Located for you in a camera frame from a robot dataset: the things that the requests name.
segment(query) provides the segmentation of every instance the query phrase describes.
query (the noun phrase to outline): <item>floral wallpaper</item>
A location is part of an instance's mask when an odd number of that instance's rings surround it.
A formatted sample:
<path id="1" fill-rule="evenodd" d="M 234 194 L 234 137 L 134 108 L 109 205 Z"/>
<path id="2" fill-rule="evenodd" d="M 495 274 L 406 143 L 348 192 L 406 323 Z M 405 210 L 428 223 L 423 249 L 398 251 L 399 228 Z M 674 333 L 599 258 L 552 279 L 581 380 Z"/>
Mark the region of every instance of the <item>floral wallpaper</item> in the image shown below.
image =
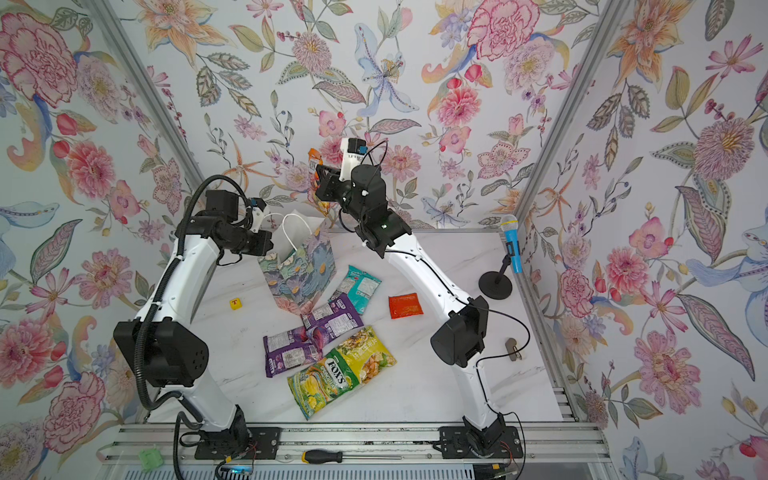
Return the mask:
<path id="1" fill-rule="evenodd" d="M 578 416 L 627 480 L 768 478 L 765 22 L 634 0 L 525 217 Z"/>
<path id="2" fill-rule="evenodd" d="M 0 478 L 90 478 L 141 418 L 112 341 L 189 191 L 79 2 L 0 2 Z"/>
<path id="3" fill-rule="evenodd" d="M 365 139 L 412 227 L 514 211 L 600 0 L 111 2 L 206 175 L 336 222 L 318 158 Z"/>

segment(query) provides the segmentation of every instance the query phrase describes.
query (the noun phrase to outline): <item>teal snack bag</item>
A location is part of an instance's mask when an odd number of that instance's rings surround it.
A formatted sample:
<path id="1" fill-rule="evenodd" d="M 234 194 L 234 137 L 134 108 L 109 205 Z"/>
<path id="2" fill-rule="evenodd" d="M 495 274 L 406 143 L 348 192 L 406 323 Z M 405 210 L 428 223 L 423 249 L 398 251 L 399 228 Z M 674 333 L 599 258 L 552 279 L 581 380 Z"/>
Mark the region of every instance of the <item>teal snack bag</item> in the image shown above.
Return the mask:
<path id="1" fill-rule="evenodd" d="M 342 280 L 341 285 L 339 285 L 339 288 L 331 295 L 330 301 L 339 298 L 342 293 L 346 293 L 357 313 L 362 315 L 366 311 L 366 306 L 369 300 L 371 300 L 373 292 L 379 288 L 381 282 L 381 280 L 370 273 L 363 272 L 361 269 L 350 265 L 349 271 L 344 280 Z"/>

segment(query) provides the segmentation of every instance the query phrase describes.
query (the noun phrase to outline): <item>snack bag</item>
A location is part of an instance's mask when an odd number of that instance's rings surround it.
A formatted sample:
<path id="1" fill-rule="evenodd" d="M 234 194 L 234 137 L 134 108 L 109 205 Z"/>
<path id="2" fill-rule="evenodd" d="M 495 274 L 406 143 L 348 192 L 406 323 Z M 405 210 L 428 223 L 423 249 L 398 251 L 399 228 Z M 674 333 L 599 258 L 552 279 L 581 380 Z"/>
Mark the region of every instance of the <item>snack bag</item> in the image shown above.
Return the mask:
<path id="1" fill-rule="evenodd" d="M 366 306 L 369 300 L 371 300 L 373 292 L 376 291 L 381 282 L 381 280 L 370 273 L 363 272 L 361 269 L 350 265 L 344 280 L 342 280 L 339 287 L 331 295 L 331 300 L 335 300 L 342 293 L 346 293 L 349 299 L 352 300 L 355 310 L 362 315 L 366 311 Z"/>
<path id="2" fill-rule="evenodd" d="M 293 398 L 306 419 L 397 360 L 370 326 L 352 335 L 326 358 L 288 378 Z"/>
<path id="3" fill-rule="evenodd" d="M 321 350 L 342 334 L 362 326 L 360 314 L 357 313 L 352 300 L 346 293 L 315 308 L 311 313 L 302 315 L 301 320 L 304 322 L 307 335 Z"/>
<path id="4" fill-rule="evenodd" d="M 278 335 L 264 336 L 263 340 L 268 378 L 297 366 L 309 365 L 322 356 L 303 326 Z"/>

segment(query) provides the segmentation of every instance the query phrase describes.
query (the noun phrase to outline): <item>screwdriver handle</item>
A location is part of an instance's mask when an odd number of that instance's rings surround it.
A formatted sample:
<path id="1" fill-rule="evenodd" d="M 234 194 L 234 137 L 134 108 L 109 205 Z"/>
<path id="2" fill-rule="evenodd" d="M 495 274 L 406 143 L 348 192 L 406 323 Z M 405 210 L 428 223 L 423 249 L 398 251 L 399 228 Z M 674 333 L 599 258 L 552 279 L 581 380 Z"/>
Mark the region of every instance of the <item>screwdriver handle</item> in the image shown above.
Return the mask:
<path id="1" fill-rule="evenodd" d="M 327 450 L 307 450 L 301 454 L 301 461 L 311 465 L 336 462 L 341 463 L 343 452 L 328 452 Z"/>

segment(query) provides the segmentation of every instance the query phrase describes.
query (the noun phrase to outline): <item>purple snack bag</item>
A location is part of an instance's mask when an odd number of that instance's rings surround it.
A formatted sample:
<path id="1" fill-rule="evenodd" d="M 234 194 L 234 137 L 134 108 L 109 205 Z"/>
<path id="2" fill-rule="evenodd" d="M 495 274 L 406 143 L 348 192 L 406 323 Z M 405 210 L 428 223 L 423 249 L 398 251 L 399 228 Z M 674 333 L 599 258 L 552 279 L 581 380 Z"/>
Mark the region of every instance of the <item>purple snack bag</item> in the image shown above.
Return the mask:
<path id="1" fill-rule="evenodd" d="M 346 293 L 315 308 L 310 314 L 302 315 L 301 320 L 312 341 L 321 350 L 345 332 L 362 326 L 360 314 Z"/>
<path id="2" fill-rule="evenodd" d="M 297 366 L 309 365 L 322 357 L 303 326 L 278 335 L 265 336 L 264 350 L 268 378 Z"/>

